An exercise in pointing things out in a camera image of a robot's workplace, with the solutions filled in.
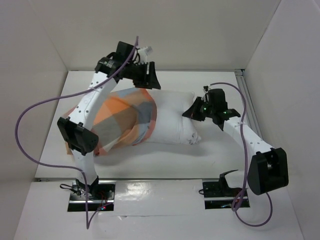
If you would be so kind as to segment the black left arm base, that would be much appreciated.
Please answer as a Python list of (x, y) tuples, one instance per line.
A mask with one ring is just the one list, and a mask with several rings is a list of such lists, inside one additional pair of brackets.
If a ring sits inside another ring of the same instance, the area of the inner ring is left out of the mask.
[[(63, 190), (69, 190), (68, 212), (85, 212), (85, 191), (78, 188), (76, 183), (72, 185), (65, 183), (59, 186)], [(102, 212), (111, 212), (114, 210), (116, 184), (114, 182), (99, 182), (97, 190), (88, 195), (88, 211), (94, 212), (99, 209)]]

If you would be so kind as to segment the white pillow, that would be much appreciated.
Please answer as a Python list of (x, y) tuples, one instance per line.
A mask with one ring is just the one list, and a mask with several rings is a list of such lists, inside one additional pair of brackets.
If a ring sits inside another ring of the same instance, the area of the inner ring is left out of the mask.
[(150, 143), (195, 145), (201, 141), (191, 119), (183, 117), (194, 102), (193, 92), (172, 90), (149, 90), (153, 98), (157, 116)]

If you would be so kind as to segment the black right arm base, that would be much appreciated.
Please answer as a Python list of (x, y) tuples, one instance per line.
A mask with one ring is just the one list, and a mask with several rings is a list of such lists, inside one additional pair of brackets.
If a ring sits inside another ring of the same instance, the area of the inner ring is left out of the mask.
[(198, 193), (204, 197), (206, 210), (231, 209), (235, 197), (241, 190), (240, 187), (229, 187), (225, 180), (214, 179), (203, 181)]

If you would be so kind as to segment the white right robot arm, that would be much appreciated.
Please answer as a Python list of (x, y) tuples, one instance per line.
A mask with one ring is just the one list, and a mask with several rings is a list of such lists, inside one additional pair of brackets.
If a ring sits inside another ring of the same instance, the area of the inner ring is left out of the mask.
[(204, 96), (198, 96), (182, 116), (202, 122), (212, 119), (223, 132), (240, 146), (246, 143), (248, 156), (247, 183), (255, 195), (262, 195), (289, 184), (287, 154), (281, 147), (274, 148), (260, 138), (233, 108), (228, 108), (221, 88), (204, 87)]

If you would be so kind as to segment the orange grey checked pillowcase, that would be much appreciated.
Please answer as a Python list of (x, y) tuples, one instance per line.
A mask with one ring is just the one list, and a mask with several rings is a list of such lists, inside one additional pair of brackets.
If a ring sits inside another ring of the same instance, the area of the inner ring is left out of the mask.
[(91, 129), (99, 137), (94, 156), (105, 156), (111, 149), (146, 141), (155, 129), (156, 120), (157, 106), (147, 89), (133, 87), (110, 93)]

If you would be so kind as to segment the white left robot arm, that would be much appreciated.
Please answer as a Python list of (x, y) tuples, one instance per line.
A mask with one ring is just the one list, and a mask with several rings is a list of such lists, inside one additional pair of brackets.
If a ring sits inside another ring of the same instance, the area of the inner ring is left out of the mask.
[(137, 88), (161, 89), (155, 63), (148, 61), (152, 51), (150, 46), (138, 47), (120, 41), (116, 51), (97, 62), (91, 83), (82, 93), (80, 102), (66, 117), (60, 117), (57, 121), (58, 129), (75, 160), (75, 167), (80, 171), (76, 184), (88, 200), (99, 193), (99, 177), (94, 165), (94, 151), (99, 137), (92, 130), (96, 115), (122, 79), (132, 80)]

